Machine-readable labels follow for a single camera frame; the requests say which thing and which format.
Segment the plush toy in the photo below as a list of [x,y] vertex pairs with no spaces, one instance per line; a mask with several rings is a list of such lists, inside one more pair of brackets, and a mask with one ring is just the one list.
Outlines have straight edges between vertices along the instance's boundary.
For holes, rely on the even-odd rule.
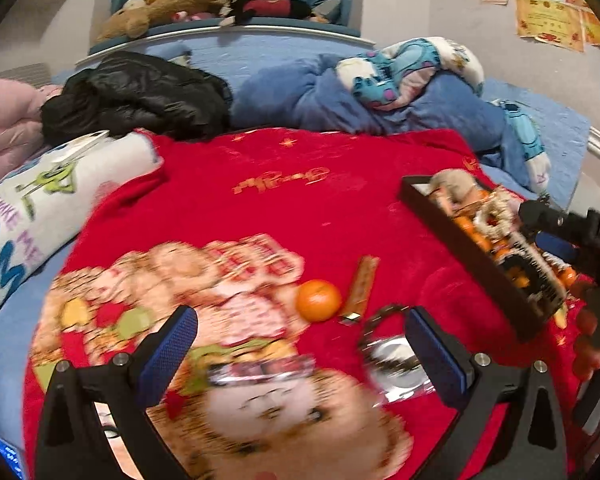
[[496,99],[492,103],[504,111],[507,123],[511,125],[522,144],[531,191],[538,194],[545,192],[549,186],[551,161],[540,139],[538,125],[515,103],[503,99]]
[[128,36],[138,38],[149,27],[165,25],[171,22],[171,17],[184,10],[189,14],[207,12],[211,3],[218,0],[154,0],[146,6],[135,9],[120,9],[111,16],[103,25],[96,42]]
[[173,23],[197,22],[199,20],[211,20],[217,16],[211,12],[198,12],[197,14],[189,14],[186,10],[174,13],[171,17]]
[[439,70],[458,74],[478,95],[484,71],[465,46],[445,38],[416,38],[373,50],[336,66],[342,84],[365,106],[394,110],[413,101]]
[[302,0],[230,0],[229,6],[232,10],[221,27],[243,25],[256,16],[304,20],[313,15],[311,6]]
[[127,0],[122,6],[122,10],[141,9],[151,5],[155,0]]

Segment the bracelet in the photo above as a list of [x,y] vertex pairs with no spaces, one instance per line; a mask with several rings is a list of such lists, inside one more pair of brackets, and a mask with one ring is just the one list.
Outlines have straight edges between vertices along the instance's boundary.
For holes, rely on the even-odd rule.
[[374,341],[371,336],[374,330],[386,317],[404,313],[408,308],[405,305],[392,303],[382,307],[366,321],[362,329],[362,337],[358,343],[358,349],[362,352],[365,363],[387,373],[405,373],[420,366],[420,361],[415,355],[408,359],[379,359],[373,355]]

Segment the blue gripper pad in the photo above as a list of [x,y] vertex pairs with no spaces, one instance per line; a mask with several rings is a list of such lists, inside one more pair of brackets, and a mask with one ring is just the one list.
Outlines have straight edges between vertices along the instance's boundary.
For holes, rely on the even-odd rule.
[[157,333],[144,338],[134,352],[134,358],[146,359],[136,379],[139,406],[145,409],[160,402],[197,334],[196,311],[181,305]]
[[421,306],[405,313],[404,335],[445,406],[461,409],[474,382],[471,354]]
[[577,248],[572,246],[568,241],[549,233],[540,231],[536,235],[536,245],[541,250],[558,256],[566,264],[572,264],[578,257]]

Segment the black jacket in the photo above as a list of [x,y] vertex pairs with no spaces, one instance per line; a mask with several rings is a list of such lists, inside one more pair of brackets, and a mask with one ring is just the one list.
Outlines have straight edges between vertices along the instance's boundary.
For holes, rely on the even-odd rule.
[[115,52],[69,78],[42,107],[51,146],[98,130],[121,137],[139,126],[176,140],[209,139],[229,130],[231,90],[197,69],[136,52]]

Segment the pink blanket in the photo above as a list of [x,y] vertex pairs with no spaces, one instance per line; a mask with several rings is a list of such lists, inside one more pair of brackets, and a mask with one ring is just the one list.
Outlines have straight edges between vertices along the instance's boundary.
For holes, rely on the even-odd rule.
[[0,79],[0,179],[40,151],[40,107],[61,89]]

